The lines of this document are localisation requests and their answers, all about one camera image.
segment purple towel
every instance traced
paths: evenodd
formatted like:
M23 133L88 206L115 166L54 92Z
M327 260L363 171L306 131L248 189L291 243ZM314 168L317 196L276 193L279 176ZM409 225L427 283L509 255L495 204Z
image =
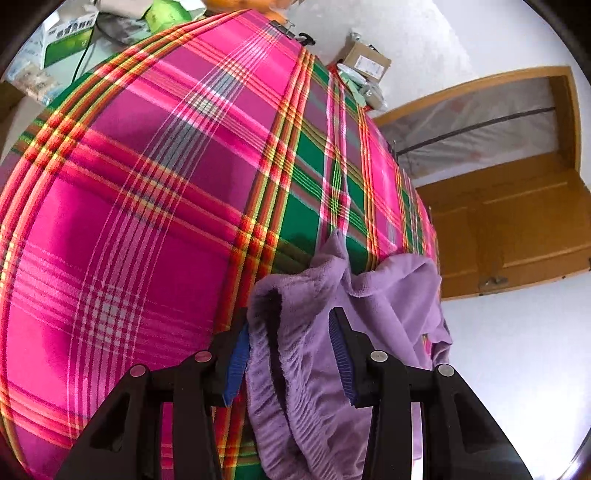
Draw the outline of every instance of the purple towel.
M441 277L418 255L393 255L375 270L351 274L342 233L335 231L299 275L269 275L249 301L251 357L248 413L271 480L359 479L371 409L345 397L330 343L328 315L342 306L354 330L406 365L432 369L452 339L441 315ZM435 344L435 361L422 335ZM421 424L413 406L413 456Z

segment wooden cabinet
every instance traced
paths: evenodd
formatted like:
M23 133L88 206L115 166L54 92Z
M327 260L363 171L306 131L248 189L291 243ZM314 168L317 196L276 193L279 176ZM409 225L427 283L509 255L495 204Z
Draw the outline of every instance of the wooden cabinet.
M589 270L591 194L559 153L418 189L438 234L443 298Z

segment plaid fabric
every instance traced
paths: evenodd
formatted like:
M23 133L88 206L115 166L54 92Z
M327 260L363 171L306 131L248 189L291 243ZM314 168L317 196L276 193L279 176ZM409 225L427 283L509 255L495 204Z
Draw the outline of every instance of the plaid fabric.
M209 344L257 279L338 228L356 272L434 231L376 126L256 12L155 35L35 120L0 168L0 430L53 478L133 364ZM164 476L171 475L165 411ZM226 480L264 478L244 388L215 411Z

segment package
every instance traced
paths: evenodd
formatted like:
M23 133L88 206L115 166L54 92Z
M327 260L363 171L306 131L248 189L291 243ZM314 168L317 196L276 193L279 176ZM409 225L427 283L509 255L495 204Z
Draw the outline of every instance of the package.
M152 33L162 32L193 19L191 13L176 0L154 0L145 18Z
M341 63L356 70L369 80L379 82L390 68L392 60L360 41L350 40L339 57Z
M39 25L19 55L44 69L84 50L97 16L98 10L87 0L67 0Z

